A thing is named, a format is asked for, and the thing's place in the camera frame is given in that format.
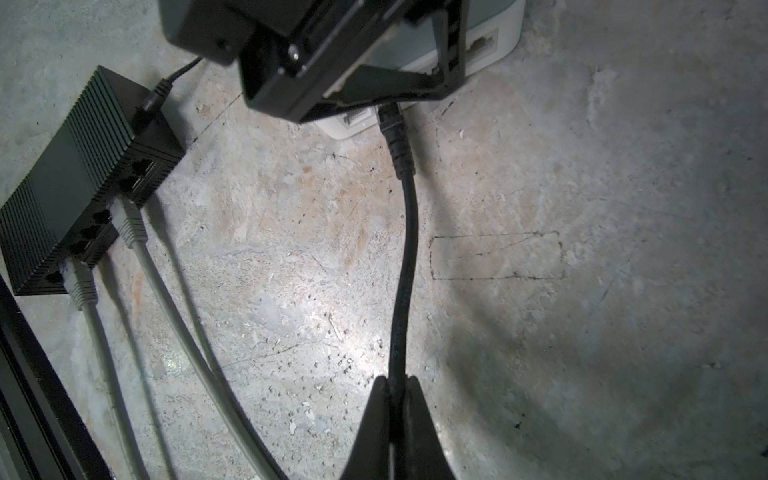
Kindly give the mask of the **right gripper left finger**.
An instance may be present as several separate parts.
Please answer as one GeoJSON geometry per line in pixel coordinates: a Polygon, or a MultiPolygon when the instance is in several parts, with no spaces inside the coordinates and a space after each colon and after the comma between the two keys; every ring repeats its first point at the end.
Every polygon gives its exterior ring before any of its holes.
{"type": "Polygon", "coordinates": [[[376,377],[341,480],[389,478],[390,400],[385,376],[376,377]]]}

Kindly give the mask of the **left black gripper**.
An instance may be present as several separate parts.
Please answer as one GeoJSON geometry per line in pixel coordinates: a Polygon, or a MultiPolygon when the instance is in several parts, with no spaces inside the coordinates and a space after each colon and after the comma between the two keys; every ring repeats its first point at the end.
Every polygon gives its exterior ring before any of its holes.
{"type": "Polygon", "coordinates": [[[167,40],[239,67],[246,104],[293,123],[388,103],[434,101],[465,79],[467,1],[162,1],[167,40]],[[365,64],[403,24],[432,28],[426,73],[365,64]]]}

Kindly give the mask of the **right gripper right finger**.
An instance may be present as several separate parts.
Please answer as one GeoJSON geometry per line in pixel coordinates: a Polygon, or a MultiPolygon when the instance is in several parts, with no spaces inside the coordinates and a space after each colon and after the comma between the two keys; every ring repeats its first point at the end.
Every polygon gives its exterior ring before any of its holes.
{"type": "Polygon", "coordinates": [[[406,383],[403,401],[403,447],[406,479],[456,479],[443,452],[416,376],[410,376],[406,383]]]}

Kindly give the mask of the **white network switch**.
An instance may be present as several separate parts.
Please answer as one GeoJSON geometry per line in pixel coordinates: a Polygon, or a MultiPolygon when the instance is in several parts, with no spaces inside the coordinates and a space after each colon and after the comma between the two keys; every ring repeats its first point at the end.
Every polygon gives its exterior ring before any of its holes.
{"type": "MultiPolygon", "coordinates": [[[[466,37],[468,76],[502,60],[517,46],[523,24],[525,0],[476,0],[469,3],[466,37]]],[[[371,50],[368,66],[429,73],[437,66],[436,42],[429,22],[402,26],[371,50]]],[[[344,140],[377,124],[373,108],[357,109],[316,121],[314,125],[334,140],[344,140]]]]}

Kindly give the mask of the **black power adapter with cable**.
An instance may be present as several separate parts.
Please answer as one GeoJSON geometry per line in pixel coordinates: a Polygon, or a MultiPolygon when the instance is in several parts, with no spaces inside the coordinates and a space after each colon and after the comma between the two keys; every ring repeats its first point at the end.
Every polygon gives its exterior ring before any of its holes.
{"type": "Polygon", "coordinates": [[[139,111],[145,115],[155,116],[168,99],[173,89],[174,83],[187,72],[196,67],[202,60],[203,58],[198,56],[182,68],[170,74],[168,77],[162,78],[142,102],[139,111]]]}

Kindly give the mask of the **black network switch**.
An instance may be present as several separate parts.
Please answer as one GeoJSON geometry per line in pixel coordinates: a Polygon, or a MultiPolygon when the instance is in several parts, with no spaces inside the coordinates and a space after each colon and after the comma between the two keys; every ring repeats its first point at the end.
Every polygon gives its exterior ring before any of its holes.
{"type": "Polygon", "coordinates": [[[143,206],[186,153],[158,114],[134,117],[146,87],[99,66],[64,122],[1,208],[1,249],[17,296],[64,293],[62,263],[94,267],[117,239],[108,209],[143,206]]]}

